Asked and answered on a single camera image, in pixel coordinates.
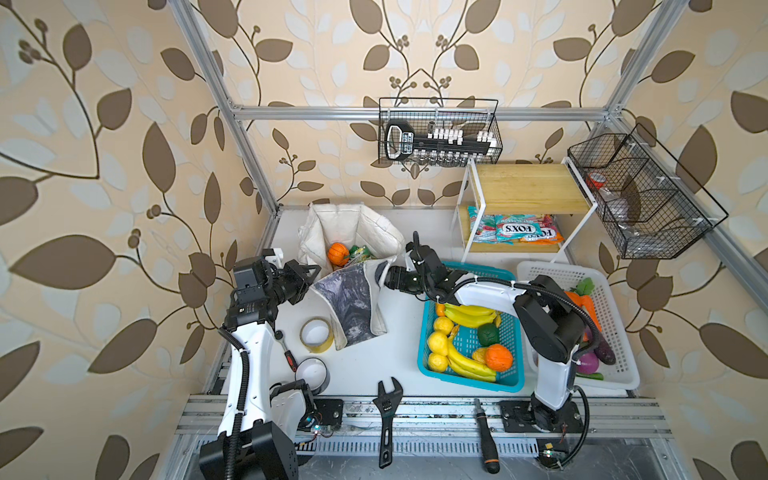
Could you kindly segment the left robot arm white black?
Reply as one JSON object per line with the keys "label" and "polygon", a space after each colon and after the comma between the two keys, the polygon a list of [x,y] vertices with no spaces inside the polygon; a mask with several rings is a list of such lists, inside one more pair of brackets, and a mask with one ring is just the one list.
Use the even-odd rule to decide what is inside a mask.
{"label": "left robot arm white black", "polygon": [[279,248],[235,265],[236,286],[218,329],[231,348],[231,380],[217,437],[200,448],[204,478],[298,478],[294,438],[314,399],[303,380],[271,387],[271,353],[280,305],[299,303],[319,272],[285,261]]}

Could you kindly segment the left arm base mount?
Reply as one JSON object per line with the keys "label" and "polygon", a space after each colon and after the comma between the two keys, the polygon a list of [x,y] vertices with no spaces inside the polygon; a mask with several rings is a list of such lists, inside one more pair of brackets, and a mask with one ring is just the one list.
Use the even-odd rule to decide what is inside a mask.
{"label": "left arm base mount", "polygon": [[344,401],[335,398],[321,398],[307,405],[298,391],[282,393],[272,399],[274,463],[286,474],[296,472],[296,434],[301,431],[312,434],[333,433],[341,426],[343,407]]}

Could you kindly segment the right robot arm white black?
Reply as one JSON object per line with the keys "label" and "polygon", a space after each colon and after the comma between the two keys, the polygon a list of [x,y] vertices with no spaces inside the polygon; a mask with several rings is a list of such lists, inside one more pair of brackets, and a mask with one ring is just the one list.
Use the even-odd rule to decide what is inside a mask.
{"label": "right robot arm white black", "polygon": [[575,364],[603,340],[591,316],[546,275],[515,282],[452,269],[417,234],[406,245],[406,259],[406,267],[378,267],[377,283],[436,303],[486,307],[518,319],[539,357],[531,422],[541,431],[560,430],[574,391]]}

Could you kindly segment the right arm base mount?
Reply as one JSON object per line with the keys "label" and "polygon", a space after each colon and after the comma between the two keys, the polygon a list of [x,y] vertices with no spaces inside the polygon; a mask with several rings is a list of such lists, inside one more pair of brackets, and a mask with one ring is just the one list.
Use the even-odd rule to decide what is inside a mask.
{"label": "right arm base mount", "polygon": [[499,403],[506,433],[552,434],[537,440],[537,461],[547,470],[564,470],[581,452],[590,431],[589,403],[579,407],[571,399],[559,410],[552,410],[535,398]]}

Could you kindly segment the white canvas tote bag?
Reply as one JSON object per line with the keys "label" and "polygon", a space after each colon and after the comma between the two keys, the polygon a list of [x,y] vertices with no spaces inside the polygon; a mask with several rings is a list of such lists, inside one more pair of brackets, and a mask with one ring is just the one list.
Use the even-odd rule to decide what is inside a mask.
{"label": "white canvas tote bag", "polygon": [[335,348],[386,334],[379,297],[405,248],[391,221],[364,204],[312,204],[298,240],[299,261],[320,267],[311,290],[330,309]]}

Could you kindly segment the small orange pumpkin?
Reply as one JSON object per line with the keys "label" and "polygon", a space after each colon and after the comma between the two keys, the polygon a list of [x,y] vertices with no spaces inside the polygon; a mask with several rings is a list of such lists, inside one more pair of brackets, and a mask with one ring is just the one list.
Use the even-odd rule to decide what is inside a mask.
{"label": "small orange pumpkin", "polygon": [[350,251],[344,244],[335,242],[328,248],[327,258],[332,266],[343,268],[350,261]]}

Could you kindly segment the green snack bag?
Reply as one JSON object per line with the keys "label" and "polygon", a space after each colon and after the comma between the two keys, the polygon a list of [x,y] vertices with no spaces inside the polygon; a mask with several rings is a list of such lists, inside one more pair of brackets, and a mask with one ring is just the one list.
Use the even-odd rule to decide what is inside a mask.
{"label": "green snack bag", "polygon": [[353,245],[349,249],[347,265],[356,265],[374,259],[374,255],[367,245]]}

